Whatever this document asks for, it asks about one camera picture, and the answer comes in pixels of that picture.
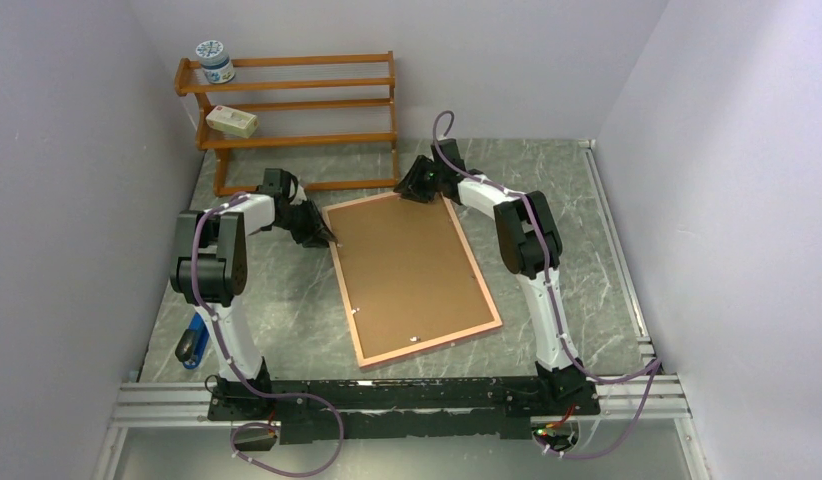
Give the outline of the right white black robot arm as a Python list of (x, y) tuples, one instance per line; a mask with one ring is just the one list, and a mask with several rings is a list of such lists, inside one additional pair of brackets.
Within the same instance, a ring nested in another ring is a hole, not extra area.
[(394, 192), (418, 203), (441, 196), (494, 221), (502, 262), (529, 308), (538, 405), (551, 415), (564, 413), (589, 382), (569, 333), (560, 289), (563, 243), (545, 195), (513, 190), (479, 170), (467, 170), (454, 139), (434, 141), (431, 151), (431, 157), (415, 159)]

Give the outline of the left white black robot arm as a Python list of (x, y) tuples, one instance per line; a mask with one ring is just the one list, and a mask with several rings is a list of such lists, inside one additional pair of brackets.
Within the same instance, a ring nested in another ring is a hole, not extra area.
[(217, 385), (233, 397), (249, 420), (273, 406), (271, 380), (257, 349), (240, 299), (248, 280), (248, 236), (273, 229), (288, 232), (304, 248), (325, 249), (337, 238), (298, 178), (287, 170), (266, 170), (254, 192), (238, 192), (206, 210), (184, 210), (176, 220), (170, 285), (195, 314), (175, 348), (187, 369), (199, 366), (207, 345), (218, 352)]

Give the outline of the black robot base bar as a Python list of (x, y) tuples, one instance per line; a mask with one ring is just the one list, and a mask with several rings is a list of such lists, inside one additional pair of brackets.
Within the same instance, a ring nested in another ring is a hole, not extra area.
[(284, 445), (314, 441), (495, 435), (523, 440), (543, 421), (601, 411), (594, 383), (556, 400), (538, 376), (275, 380), (273, 398), (234, 383), (209, 388), (213, 422), (271, 421)]

